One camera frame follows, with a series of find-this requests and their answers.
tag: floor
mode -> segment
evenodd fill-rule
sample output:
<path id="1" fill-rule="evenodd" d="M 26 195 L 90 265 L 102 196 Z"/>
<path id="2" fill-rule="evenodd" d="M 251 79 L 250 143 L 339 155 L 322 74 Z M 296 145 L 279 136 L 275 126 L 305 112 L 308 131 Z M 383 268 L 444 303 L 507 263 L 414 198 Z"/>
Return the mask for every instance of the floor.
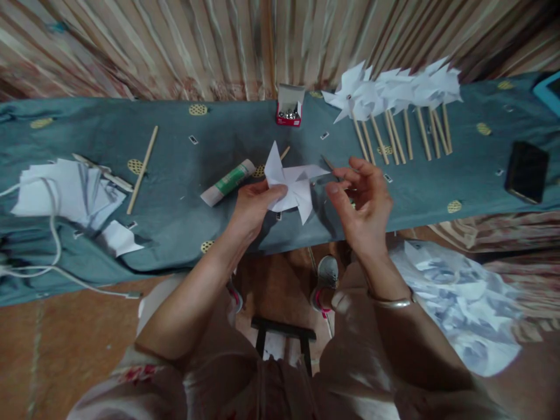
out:
<path id="1" fill-rule="evenodd" d="M 415 237 L 418 231 L 403 232 Z M 311 328 L 312 367 L 316 372 L 329 325 L 313 311 L 308 296 L 314 287 L 314 263 L 335 255 L 341 273 L 348 264 L 344 243 L 301 248 L 267 257 L 244 257 L 238 287 L 244 296 L 238 329 L 254 344 L 253 315 Z M 111 287 L 144 294 L 163 278 Z M 0 401 L 6 420 L 62 419 L 79 397 L 102 381 L 123 355 L 136 329 L 138 301 L 90 291 L 0 308 Z M 331 318 L 331 332 L 334 319 Z M 294 340 L 268 334 L 265 357 L 299 357 Z M 484 379 L 490 394 L 519 418 L 558 418 L 560 402 L 560 332 L 542 343 L 523 345 L 521 355 L 501 374 Z"/>

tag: shoe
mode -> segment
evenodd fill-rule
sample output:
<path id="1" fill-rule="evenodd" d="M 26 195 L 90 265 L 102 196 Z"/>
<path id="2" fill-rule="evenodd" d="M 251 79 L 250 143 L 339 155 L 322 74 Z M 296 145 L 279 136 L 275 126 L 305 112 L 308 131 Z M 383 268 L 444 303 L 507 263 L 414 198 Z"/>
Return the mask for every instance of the shoe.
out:
<path id="1" fill-rule="evenodd" d="M 235 313 L 240 313 L 241 309 L 243 309 L 243 297 L 233 285 L 232 277 L 229 278 L 228 283 L 226 284 L 226 289 L 228 289 L 227 291 L 229 292 L 229 295 L 235 300 Z"/>
<path id="2" fill-rule="evenodd" d="M 319 303 L 319 293 L 322 289 L 334 289 L 338 287 L 338 263 L 337 259 L 331 255 L 323 257 L 317 266 L 317 287 L 309 296 L 309 303 L 312 308 L 318 312 L 329 312 L 330 309 L 324 309 Z"/>

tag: wooden dowel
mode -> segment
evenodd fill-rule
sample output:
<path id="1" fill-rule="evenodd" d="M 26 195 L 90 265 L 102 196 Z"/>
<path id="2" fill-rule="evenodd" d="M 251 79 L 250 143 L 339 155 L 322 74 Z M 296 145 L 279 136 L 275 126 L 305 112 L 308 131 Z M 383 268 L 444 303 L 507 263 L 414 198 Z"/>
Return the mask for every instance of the wooden dowel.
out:
<path id="1" fill-rule="evenodd" d="M 438 112 L 436 110 L 433 110 L 433 119 L 436 121 L 436 125 L 437 125 L 437 131 L 439 132 L 439 138 L 442 140 L 442 145 L 443 145 L 443 151 L 445 152 L 446 155 L 449 154 L 449 149 L 447 147 L 447 142 L 445 141 L 445 134 L 443 134 L 443 128 L 442 128 L 442 123 L 439 120 L 439 115 Z"/>
<path id="2" fill-rule="evenodd" d="M 280 156 L 280 160 L 282 160 L 283 158 L 285 158 L 289 151 L 290 151 L 290 146 L 288 146 L 288 147 L 286 148 L 286 150 L 284 150 L 284 153 L 282 154 L 282 156 Z"/>
<path id="3" fill-rule="evenodd" d="M 420 134 L 422 134 L 422 141 L 424 142 L 424 150 L 426 150 L 426 158 L 432 160 L 432 153 L 430 152 L 430 145 L 428 144 L 428 137 L 426 136 L 426 127 L 424 126 L 424 118 L 420 107 L 416 107 L 416 116 L 418 117 L 418 125 L 420 126 Z"/>
<path id="4" fill-rule="evenodd" d="M 412 160 L 412 139 L 410 138 L 410 124 L 408 123 L 408 109 L 404 109 L 402 111 L 404 115 L 404 129 L 407 133 L 407 149 L 408 149 L 408 158 Z"/>
<path id="5" fill-rule="evenodd" d="M 132 192 L 132 198 L 130 199 L 130 204 L 128 205 L 127 214 L 132 213 L 134 203 L 136 202 L 136 197 L 138 195 L 138 190 L 140 189 L 140 184 L 142 183 L 142 178 L 144 178 L 144 173 L 146 172 L 146 167 L 148 166 L 148 161 L 150 160 L 150 155 L 152 154 L 153 143 L 156 141 L 156 136 L 158 135 L 158 126 L 153 128 L 152 139 L 148 145 L 148 150 L 146 150 L 146 156 L 144 157 L 144 162 L 142 163 L 142 169 L 140 170 L 140 175 L 136 180 L 134 185 L 134 191 Z"/>
<path id="6" fill-rule="evenodd" d="M 447 138 L 447 148 L 449 153 L 453 153 L 451 145 L 451 131 L 449 130 L 449 120 L 447 119 L 447 106 L 443 103 L 443 125 L 445 125 L 445 137 Z"/>
<path id="7" fill-rule="evenodd" d="M 397 143 L 398 154 L 401 155 L 401 162 L 403 165 L 407 164 L 407 160 L 404 158 L 403 147 L 401 146 L 401 139 L 398 136 L 397 126 L 395 125 L 395 119 L 393 118 L 393 114 L 389 111 L 389 120 L 391 121 L 391 127 L 393 128 L 393 134 L 395 135 L 395 142 Z"/>
<path id="8" fill-rule="evenodd" d="M 391 148 L 393 149 L 393 158 L 395 159 L 395 164 L 398 165 L 398 152 L 395 146 L 395 137 L 393 137 L 393 129 L 391 128 L 391 121 L 389 121 L 389 111 L 385 111 L 385 125 L 387 126 L 387 132 L 389 133 L 389 139 L 391 140 Z"/>
<path id="9" fill-rule="evenodd" d="M 372 158 L 372 163 L 375 165 L 375 157 L 373 156 L 372 142 L 369 139 L 369 133 L 365 121 L 362 121 L 362 128 L 363 128 L 363 133 L 366 135 L 366 143 L 367 143 L 367 148 L 369 149 L 369 155 Z"/>
<path id="10" fill-rule="evenodd" d="M 350 108 L 350 113 L 352 114 L 352 121 L 354 122 L 354 128 L 356 128 L 356 134 L 358 135 L 358 139 L 360 140 L 360 146 L 362 147 L 363 157 L 369 162 L 368 153 L 366 151 L 366 146 L 363 144 L 362 133 L 360 132 L 360 128 L 358 127 L 358 122 L 356 121 L 356 116 L 354 115 L 354 110 Z"/>
<path id="11" fill-rule="evenodd" d="M 442 154 L 439 152 L 439 142 L 438 142 L 438 129 L 436 128 L 436 123 L 433 120 L 433 111 L 428 109 L 428 113 L 430 114 L 430 125 L 432 127 L 432 138 L 433 138 L 433 147 L 436 149 L 436 158 L 441 158 Z"/>
<path id="12" fill-rule="evenodd" d="M 389 159 L 387 158 L 387 153 L 385 153 L 385 145 L 383 144 L 383 140 L 381 139 L 381 134 L 379 134 L 377 122 L 375 121 L 375 117 L 373 116 L 373 114 L 370 114 L 369 117 L 372 120 L 372 126 L 375 132 L 375 137 L 377 138 L 377 144 L 379 144 L 379 148 L 381 149 L 381 154 L 383 155 L 383 160 L 385 161 L 385 165 L 387 165 L 389 164 Z"/>

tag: striped curtain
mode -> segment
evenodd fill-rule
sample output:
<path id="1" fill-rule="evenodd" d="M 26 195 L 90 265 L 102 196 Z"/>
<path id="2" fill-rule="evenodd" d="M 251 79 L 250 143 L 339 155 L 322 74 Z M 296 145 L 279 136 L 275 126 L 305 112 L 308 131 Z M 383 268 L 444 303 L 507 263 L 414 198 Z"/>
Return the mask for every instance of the striped curtain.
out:
<path id="1" fill-rule="evenodd" d="M 560 67 L 558 1 L 2 0 L 0 100 L 264 100 L 449 55 L 463 83 Z"/>

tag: woman's left hand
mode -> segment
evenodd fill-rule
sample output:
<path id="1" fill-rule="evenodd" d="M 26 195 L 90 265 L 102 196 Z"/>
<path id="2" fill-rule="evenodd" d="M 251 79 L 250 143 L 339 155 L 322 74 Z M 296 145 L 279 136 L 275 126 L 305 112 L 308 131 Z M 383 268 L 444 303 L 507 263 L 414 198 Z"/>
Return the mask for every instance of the woman's left hand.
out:
<path id="1" fill-rule="evenodd" d="M 287 192 L 288 187 L 285 185 L 273 185 L 268 188 L 266 180 L 240 188 L 227 230 L 234 235 L 240 235 L 249 245 L 261 231 L 268 206 L 284 197 Z"/>

